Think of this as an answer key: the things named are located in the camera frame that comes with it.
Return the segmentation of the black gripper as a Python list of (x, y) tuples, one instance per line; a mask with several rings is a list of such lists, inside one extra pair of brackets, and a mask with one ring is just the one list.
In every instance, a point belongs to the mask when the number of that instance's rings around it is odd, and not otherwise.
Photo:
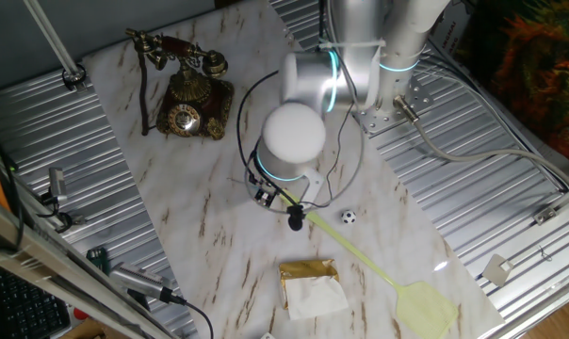
[(270, 208), (278, 197), (277, 193), (271, 193), (271, 188), (266, 184), (263, 177), (255, 175), (252, 171), (246, 172), (246, 187), (251, 194), (254, 194), (254, 199), (263, 201), (267, 208)]

